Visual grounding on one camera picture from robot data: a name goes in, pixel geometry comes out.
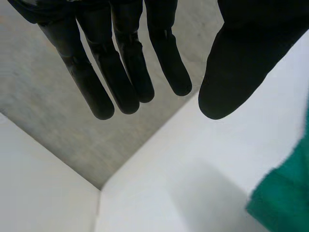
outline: finger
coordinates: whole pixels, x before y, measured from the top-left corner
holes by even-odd
[[[84,51],[75,17],[39,26],[56,47],[93,114],[99,119],[112,117],[114,106]]]
[[[145,0],[145,3],[149,36],[162,71],[175,94],[187,95],[192,90],[192,83],[171,30],[177,0]]]
[[[115,37],[127,74],[140,102],[150,102],[155,91],[137,32],[143,11],[142,0],[126,4],[112,3],[111,6]]]
[[[207,59],[198,97],[202,113],[221,119],[237,110],[308,28],[305,18],[271,28],[250,24],[230,29],[224,24]]]
[[[124,114],[136,112],[140,106],[138,97],[112,42],[109,4],[96,4],[92,9],[80,5],[77,19],[119,109]]]

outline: hand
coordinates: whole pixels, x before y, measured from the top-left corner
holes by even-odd
[[[85,53],[76,19],[105,81],[124,114],[132,114],[140,102],[150,102],[155,93],[138,38],[142,0],[9,0],[30,22],[38,23],[56,47],[93,114],[108,119],[114,106]],[[192,89],[171,28],[177,0],[145,0],[152,45],[175,94],[184,96]],[[112,19],[116,41],[112,41]]]

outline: green cloth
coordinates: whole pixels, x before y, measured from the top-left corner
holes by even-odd
[[[271,232],[309,232],[309,108],[304,137],[251,196],[247,211]]]

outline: concrete floor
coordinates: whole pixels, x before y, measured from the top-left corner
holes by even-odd
[[[199,90],[223,23],[215,0],[179,0],[173,32],[194,87],[190,95],[178,97],[161,71],[144,12],[139,36],[155,98],[133,115],[116,108],[112,119],[100,121],[37,25],[25,21],[7,1],[0,2],[0,12],[0,112],[97,188]],[[82,40],[99,74],[83,35]]]

